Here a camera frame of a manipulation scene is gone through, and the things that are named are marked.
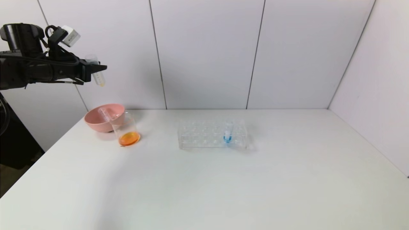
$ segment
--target orange liquid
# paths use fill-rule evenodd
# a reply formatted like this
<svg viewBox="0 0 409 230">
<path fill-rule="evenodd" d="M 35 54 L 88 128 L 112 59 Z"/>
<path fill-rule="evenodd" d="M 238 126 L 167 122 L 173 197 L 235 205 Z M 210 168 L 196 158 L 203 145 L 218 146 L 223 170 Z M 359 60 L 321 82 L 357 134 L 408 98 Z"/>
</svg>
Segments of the orange liquid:
<svg viewBox="0 0 409 230">
<path fill-rule="evenodd" d="M 119 143 L 122 146 L 128 146 L 128 145 L 138 142 L 140 137 L 141 136 L 137 132 L 125 133 L 119 138 Z"/>
</svg>

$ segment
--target floor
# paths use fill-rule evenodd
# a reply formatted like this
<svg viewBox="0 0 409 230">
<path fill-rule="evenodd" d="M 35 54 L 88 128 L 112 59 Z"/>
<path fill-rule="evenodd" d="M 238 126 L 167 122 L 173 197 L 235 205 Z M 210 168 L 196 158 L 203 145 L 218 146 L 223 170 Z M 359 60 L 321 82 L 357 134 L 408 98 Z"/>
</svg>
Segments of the floor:
<svg viewBox="0 0 409 230">
<path fill-rule="evenodd" d="M 0 164 L 0 198 L 16 183 L 30 168 L 26 165 L 22 169 L 13 169 Z"/>
</svg>

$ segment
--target white wall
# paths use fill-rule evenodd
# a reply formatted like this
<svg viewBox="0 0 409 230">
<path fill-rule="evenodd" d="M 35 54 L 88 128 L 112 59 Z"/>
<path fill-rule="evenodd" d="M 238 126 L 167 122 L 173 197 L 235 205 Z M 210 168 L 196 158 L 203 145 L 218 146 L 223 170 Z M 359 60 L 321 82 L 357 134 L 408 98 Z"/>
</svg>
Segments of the white wall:
<svg viewBox="0 0 409 230">
<path fill-rule="evenodd" d="M 409 1 L 375 3 L 329 109 L 409 176 Z"/>
<path fill-rule="evenodd" d="M 327 108 L 374 0 L 266 0 L 248 108 Z"/>
<path fill-rule="evenodd" d="M 94 82 L 78 87 L 88 109 L 106 103 L 165 109 L 149 0 L 40 3 L 50 25 L 68 25 L 81 34 L 71 52 L 80 58 L 95 53 L 108 66 L 104 87 Z"/>
<path fill-rule="evenodd" d="M 263 0 L 151 0 L 168 108 L 246 108 Z"/>
<path fill-rule="evenodd" d="M 47 26 L 36 0 L 8 0 L 0 5 L 0 26 L 8 23 L 35 24 L 43 29 Z M 9 50 L 6 41 L 0 40 L 0 50 Z M 37 83 L 27 89 L 1 93 L 45 151 L 87 112 L 73 85 Z"/>
</svg>

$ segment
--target pink bowl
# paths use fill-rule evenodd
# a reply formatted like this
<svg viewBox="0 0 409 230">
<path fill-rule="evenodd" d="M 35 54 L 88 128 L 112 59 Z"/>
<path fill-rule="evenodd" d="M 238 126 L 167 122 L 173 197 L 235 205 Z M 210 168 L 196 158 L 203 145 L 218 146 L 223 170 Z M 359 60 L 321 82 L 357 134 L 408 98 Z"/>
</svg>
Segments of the pink bowl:
<svg viewBox="0 0 409 230">
<path fill-rule="evenodd" d="M 106 122 L 103 117 L 98 112 L 98 109 L 104 107 L 106 110 L 111 114 L 111 115 L 118 115 L 118 117 L 114 121 L 120 121 L 124 120 L 125 118 L 125 107 L 120 104 L 106 104 L 102 106 L 98 106 L 91 111 L 89 111 L 85 117 L 85 123 L 92 128 L 93 130 L 100 132 L 100 133 L 107 133 L 111 132 L 114 129 L 112 128 L 112 125 L 109 122 Z"/>
</svg>

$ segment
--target cable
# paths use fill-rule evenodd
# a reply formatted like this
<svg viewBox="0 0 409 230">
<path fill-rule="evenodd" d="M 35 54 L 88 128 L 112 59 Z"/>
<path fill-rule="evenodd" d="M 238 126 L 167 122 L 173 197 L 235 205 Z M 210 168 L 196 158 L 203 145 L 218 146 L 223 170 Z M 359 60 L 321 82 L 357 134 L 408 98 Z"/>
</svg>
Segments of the cable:
<svg viewBox="0 0 409 230">
<path fill-rule="evenodd" d="M 74 85 L 83 85 L 83 82 L 79 81 L 43 81 L 43 80 L 36 80 L 36 83 L 68 83 L 68 84 L 74 84 Z"/>
<path fill-rule="evenodd" d="M 66 54 L 70 54 L 71 56 L 73 56 L 74 58 L 77 58 L 77 56 L 75 56 L 75 54 L 73 54 L 73 53 L 71 53 L 71 52 L 68 52 L 67 50 L 65 50 L 64 48 L 62 48 L 61 46 L 60 46 L 60 50 L 62 50 L 64 53 L 66 53 Z"/>
<path fill-rule="evenodd" d="M 43 43 L 45 48 L 48 48 L 48 44 L 47 42 L 44 41 L 44 39 L 40 38 L 40 41 Z"/>
<path fill-rule="evenodd" d="M 49 64 L 61 65 L 61 66 L 76 66 L 76 65 L 78 65 L 79 64 L 78 57 L 73 55 L 72 53 L 70 53 L 70 54 L 74 57 L 75 62 L 50 61 L 50 60 L 45 60 L 45 59 L 36 59 L 36 58 L 31 58 L 31 57 L 21 57 L 21 56 L 12 56 L 12 55 L 0 55 L 0 58 L 9 58 L 9 59 L 34 61 L 34 62 L 43 62 L 43 63 L 49 63 Z"/>
<path fill-rule="evenodd" d="M 53 25 L 47 26 L 47 27 L 45 28 L 45 30 L 44 30 L 44 31 L 45 31 L 45 35 L 46 35 L 47 38 L 50 38 L 50 36 L 48 35 L 48 30 L 49 30 L 50 28 L 53 29 L 53 30 L 58 29 L 56 26 L 53 26 Z"/>
<path fill-rule="evenodd" d="M 48 48 L 47 48 L 47 51 L 45 51 L 44 53 L 42 53 L 42 54 L 40 54 L 40 55 L 38 55 L 37 57 L 35 57 L 35 59 L 38 59 L 38 58 L 42 58 L 42 57 L 44 57 L 47 53 L 48 53 Z M 29 66 L 31 63 L 33 63 L 34 61 L 29 61 L 27 64 L 26 64 L 26 66 Z"/>
<path fill-rule="evenodd" d="M 5 116 L 6 116 L 6 118 L 4 120 L 4 124 L 0 128 L 0 136 L 1 136 L 4 133 L 4 131 L 6 131 L 7 127 L 9 126 L 9 123 L 10 123 L 10 110 L 9 110 L 9 106 L 4 101 L 3 96 L 0 96 L 0 103 L 1 103 L 2 107 L 4 108 L 4 112 L 5 112 Z"/>
</svg>

